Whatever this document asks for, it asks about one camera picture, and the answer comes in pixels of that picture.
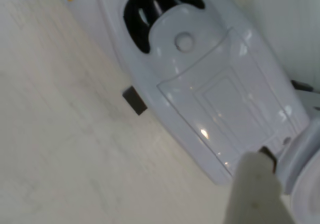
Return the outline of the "white gripper finger with black pad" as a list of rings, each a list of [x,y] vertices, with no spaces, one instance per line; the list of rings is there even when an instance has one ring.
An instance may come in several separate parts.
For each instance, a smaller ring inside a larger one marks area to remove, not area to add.
[[[224,224],[293,223],[281,200],[282,185],[276,167],[276,157],[265,146],[243,155],[233,177]]]

